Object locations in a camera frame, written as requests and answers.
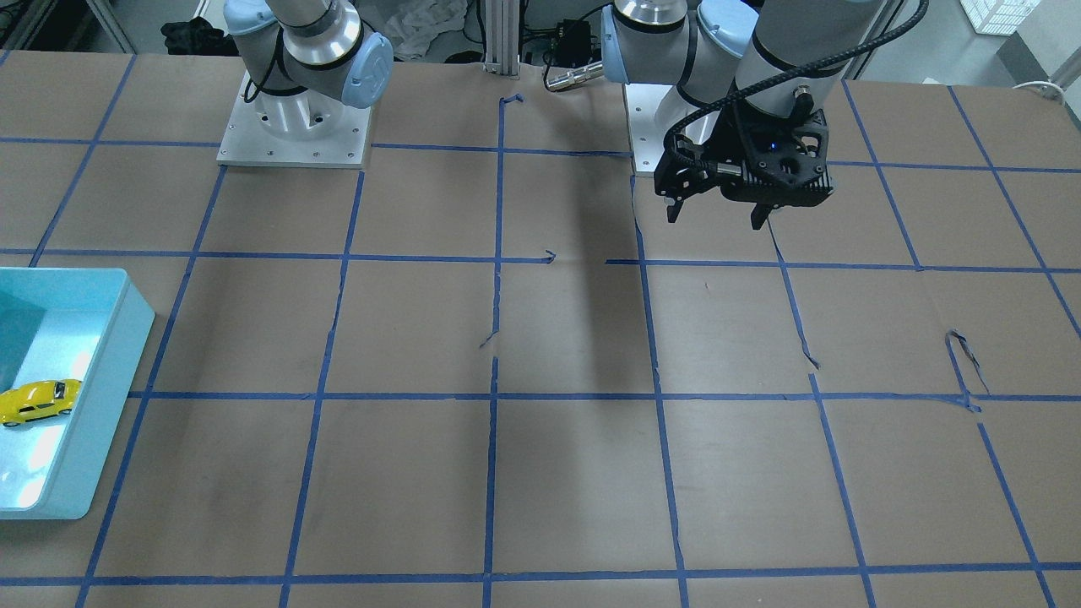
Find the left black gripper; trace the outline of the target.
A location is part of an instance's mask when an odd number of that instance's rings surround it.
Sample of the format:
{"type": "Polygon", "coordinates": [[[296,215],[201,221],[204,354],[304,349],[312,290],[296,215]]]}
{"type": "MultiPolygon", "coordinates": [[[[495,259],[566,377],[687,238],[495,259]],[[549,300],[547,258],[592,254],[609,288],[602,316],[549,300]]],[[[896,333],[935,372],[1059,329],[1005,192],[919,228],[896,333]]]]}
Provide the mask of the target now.
{"type": "MultiPolygon", "coordinates": [[[[688,136],[665,136],[664,151],[654,170],[654,193],[665,198],[665,217],[675,223],[688,198],[705,193],[718,183],[745,183],[747,153],[740,134],[742,100],[706,114],[695,107],[688,121],[688,136]],[[676,153],[692,159],[680,161],[676,153]]],[[[750,223],[760,232],[774,210],[773,204],[755,204],[750,223]]]]}

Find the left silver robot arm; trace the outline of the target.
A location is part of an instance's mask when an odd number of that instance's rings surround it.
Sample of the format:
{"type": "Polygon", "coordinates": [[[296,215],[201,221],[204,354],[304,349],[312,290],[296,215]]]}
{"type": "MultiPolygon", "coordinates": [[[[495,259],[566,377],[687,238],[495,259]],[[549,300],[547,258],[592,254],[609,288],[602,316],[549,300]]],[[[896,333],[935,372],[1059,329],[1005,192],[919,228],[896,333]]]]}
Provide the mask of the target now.
{"type": "Polygon", "coordinates": [[[870,39],[880,1],[614,1],[603,72],[624,85],[633,169],[675,222],[713,188],[752,228],[835,191],[823,104],[841,53],[870,39]]]}

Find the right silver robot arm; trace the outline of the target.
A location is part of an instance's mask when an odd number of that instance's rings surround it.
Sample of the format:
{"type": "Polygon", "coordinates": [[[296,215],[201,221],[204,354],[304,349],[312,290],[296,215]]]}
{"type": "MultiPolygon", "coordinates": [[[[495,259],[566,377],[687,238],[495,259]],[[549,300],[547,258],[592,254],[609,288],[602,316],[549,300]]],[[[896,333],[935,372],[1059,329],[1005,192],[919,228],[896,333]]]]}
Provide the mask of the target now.
{"type": "Polygon", "coordinates": [[[226,1],[223,16],[246,65],[241,103],[267,134],[321,138],[389,85],[393,45],[351,1],[226,1]]]}

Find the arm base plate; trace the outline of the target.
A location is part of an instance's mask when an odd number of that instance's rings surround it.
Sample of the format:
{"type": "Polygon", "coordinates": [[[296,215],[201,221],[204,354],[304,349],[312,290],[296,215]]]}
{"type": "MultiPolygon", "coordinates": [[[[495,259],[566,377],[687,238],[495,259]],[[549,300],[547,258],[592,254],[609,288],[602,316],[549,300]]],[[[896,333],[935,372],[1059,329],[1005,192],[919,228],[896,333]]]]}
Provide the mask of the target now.
{"type": "Polygon", "coordinates": [[[624,100],[633,174],[653,176],[664,151],[664,136],[681,118],[683,100],[676,85],[668,84],[625,84],[624,100]]]}
{"type": "Polygon", "coordinates": [[[258,94],[246,103],[248,72],[221,135],[219,166],[361,170],[368,161],[371,109],[356,109],[313,91],[258,94]]]}

